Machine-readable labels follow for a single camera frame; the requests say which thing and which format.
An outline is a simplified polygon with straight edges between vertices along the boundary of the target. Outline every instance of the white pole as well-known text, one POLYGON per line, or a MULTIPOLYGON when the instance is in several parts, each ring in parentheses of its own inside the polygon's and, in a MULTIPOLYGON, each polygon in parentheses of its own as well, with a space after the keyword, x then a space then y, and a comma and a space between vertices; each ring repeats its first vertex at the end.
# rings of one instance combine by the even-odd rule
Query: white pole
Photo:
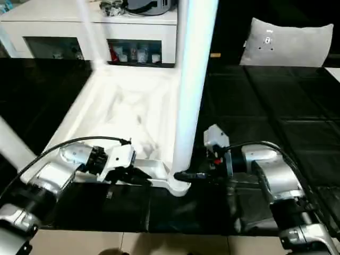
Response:
POLYGON ((105 65, 105 60, 102 58, 100 54, 100 49, 98 46, 98 42, 96 40, 96 34, 94 33, 93 30, 93 25, 90 21, 90 11, 89 11, 89 6, 88 6, 88 1, 86 0, 77 0, 77 4, 79 7, 79 12, 81 16, 82 23, 84 25, 85 29, 85 34, 87 36, 88 42, 91 47, 91 51, 93 54, 93 60, 91 61, 92 63, 92 68, 94 70, 100 69, 103 65, 105 65))
POLYGON ((171 174, 190 166, 217 7, 218 0, 189 1, 171 174))
POLYGON ((2 154, 18 172, 36 157, 1 116, 0 154, 2 154))

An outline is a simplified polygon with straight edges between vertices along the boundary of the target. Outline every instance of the black cable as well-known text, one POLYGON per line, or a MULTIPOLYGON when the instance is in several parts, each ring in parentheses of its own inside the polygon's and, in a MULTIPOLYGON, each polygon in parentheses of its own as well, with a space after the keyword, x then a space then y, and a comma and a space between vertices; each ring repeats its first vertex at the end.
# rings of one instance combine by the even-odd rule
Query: black cable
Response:
POLYGON ((60 147, 63 147, 65 145, 69 145, 74 142, 79 142, 79 141, 85 141, 85 140, 96 140, 96 139, 103 139, 103 140, 113 140, 113 141, 118 141, 121 143, 121 145, 129 145, 131 144, 131 141, 127 141, 121 138, 117 137, 79 137, 79 138, 74 138, 71 140, 67 140, 65 142, 61 142, 57 145, 54 145, 53 147, 45 150, 43 153, 41 153, 38 157, 36 157, 34 160, 32 160, 27 166, 25 166, 13 180, 5 187, 4 191, 0 195, 0 201, 6 194, 6 192, 10 189, 10 187, 13 185, 15 181, 17 181, 25 172, 27 172, 28 169, 30 169, 36 162, 44 158, 47 154, 51 153, 52 151, 59 149, 60 147))
POLYGON ((295 174, 297 174, 299 172, 299 169, 296 166, 296 163, 294 162, 294 160, 292 160, 292 158, 284 150, 282 150, 279 146, 274 145, 270 142, 265 142, 265 141, 244 142, 244 143, 239 143, 239 144, 224 147, 223 150, 225 152, 227 152, 229 150, 239 148, 239 147, 242 147, 242 146, 246 146, 246 145, 265 145, 265 146, 270 147, 271 149, 275 150, 276 152, 279 152, 283 156, 283 158, 286 159, 286 163, 288 164, 288 166, 290 166, 294 170, 295 174))

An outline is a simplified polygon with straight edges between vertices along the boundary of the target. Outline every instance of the tiled floor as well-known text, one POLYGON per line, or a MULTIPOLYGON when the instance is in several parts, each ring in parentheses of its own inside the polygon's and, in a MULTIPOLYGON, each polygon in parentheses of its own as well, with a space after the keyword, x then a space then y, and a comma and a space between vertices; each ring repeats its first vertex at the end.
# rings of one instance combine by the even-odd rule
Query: tiled floor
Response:
POLYGON ((32 255, 280 255, 287 254, 276 237, 183 234, 39 231, 32 255))

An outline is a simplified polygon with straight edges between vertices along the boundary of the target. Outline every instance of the black tabletop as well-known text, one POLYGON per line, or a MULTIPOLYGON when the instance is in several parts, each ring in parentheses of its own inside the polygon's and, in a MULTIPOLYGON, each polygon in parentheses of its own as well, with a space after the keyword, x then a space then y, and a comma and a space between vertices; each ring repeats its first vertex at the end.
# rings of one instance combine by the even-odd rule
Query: black tabletop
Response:
MULTIPOLYGON (((0 87, 0 114, 39 153, 90 75, 89 63, 8 59, 0 60, 0 65, 8 73, 0 87)), ((209 65, 192 167, 204 155, 203 131, 215 123, 229 135, 231 143, 274 142, 297 161, 315 192, 326 225, 336 234, 340 226, 339 90, 338 82, 322 68, 209 65)), ((7 179, 0 184, 4 185, 14 173, 2 161, 0 171, 7 179)), ((180 198, 165 189, 141 186, 73 184, 71 189, 46 227, 277 234, 256 178, 244 173, 237 173, 228 185, 193 185, 180 198)))

